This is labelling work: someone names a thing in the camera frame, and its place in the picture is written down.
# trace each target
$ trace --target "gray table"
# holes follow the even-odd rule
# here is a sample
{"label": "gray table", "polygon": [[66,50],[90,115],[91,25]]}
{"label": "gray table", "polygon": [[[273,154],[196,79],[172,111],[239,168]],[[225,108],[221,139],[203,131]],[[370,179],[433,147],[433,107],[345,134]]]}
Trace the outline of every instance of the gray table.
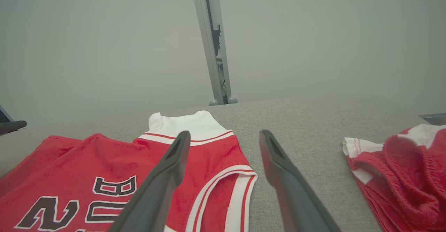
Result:
{"label": "gray table", "polygon": [[[283,231],[276,193],[263,172],[259,131],[269,129],[302,172],[342,231],[380,231],[341,151],[344,137],[384,142],[407,127],[426,123],[414,113],[369,95],[291,98],[161,112],[164,116],[207,110],[237,135],[258,173],[250,204],[250,231]],[[148,130],[152,112],[113,116],[94,123],[34,127],[0,137],[0,175],[16,166],[49,135],[84,139],[101,133],[131,142]]]}

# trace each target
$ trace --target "clothing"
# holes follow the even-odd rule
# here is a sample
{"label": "clothing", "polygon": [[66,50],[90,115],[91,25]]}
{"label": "clothing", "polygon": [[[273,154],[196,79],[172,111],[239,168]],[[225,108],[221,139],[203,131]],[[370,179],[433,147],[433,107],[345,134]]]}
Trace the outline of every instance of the clothing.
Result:
{"label": "clothing", "polygon": [[207,111],[149,119],[132,143],[51,136],[0,179],[0,230],[107,231],[178,133],[191,148],[165,231],[248,231],[257,175],[231,130]]}
{"label": "clothing", "polygon": [[384,231],[446,230],[446,126],[420,124],[384,144],[354,138],[343,143]]}

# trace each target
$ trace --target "jersey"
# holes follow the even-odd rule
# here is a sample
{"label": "jersey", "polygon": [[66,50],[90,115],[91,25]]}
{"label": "jersey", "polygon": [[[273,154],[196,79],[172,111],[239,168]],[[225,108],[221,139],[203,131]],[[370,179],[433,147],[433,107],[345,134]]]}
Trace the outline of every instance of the jersey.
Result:
{"label": "jersey", "polygon": [[207,111],[149,118],[132,143],[51,136],[0,179],[0,231],[107,231],[177,134],[191,133],[166,232],[248,231],[257,174],[231,130]]}

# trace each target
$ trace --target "striped trim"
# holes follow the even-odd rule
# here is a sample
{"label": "striped trim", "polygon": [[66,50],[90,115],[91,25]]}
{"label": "striped trim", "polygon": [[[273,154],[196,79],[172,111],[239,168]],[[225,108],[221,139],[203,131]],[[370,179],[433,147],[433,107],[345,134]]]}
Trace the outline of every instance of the striped trim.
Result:
{"label": "striped trim", "polygon": [[[232,135],[234,135],[232,130],[226,130],[224,133],[217,135],[216,137],[212,137],[212,138],[205,139],[205,140],[191,140],[191,146],[203,145],[203,144],[210,143],[210,142],[213,142],[216,140],[224,139],[226,137],[230,137]],[[176,137],[171,137],[171,136],[167,136],[167,135],[155,133],[155,132],[146,132],[138,138],[145,139],[145,140],[152,140],[152,141],[170,145],[170,144],[172,144],[172,142],[175,140]]]}
{"label": "striped trim", "polygon": [[186,232],[200,232],[204,208],[206,207],[206,203],[207,203],[209,194],[214,189],[215,185],[217,185],[219,180],[225,178],[228,175],[232,175],[234,173],[238,173],[241,175],[251,175],[253,177],[253,180],[250,180],[249,184],[242,189],[242,194],[246,193],[246,196],[244,196],[243,203],[246,203],[247,205],[249,205],[249,201],[246,202],[245,200],[247,200],[251,195],[252,186],[250,186],[250,185],[253,185],[253,183],[257,179],[257,174],[248,165],[234,165],[234,166],[228,167],[228,168],[222,170],[217,175],[215,175],[210,181],[208,181],[206,183],[206,185],[201,189],[199,194],[197,195],[197,197],[194,201],[194,205],[192,206],[191,213],[189,214],[189,218],[187,220],[187,225],[186,225],[186,230],[185,230]]}

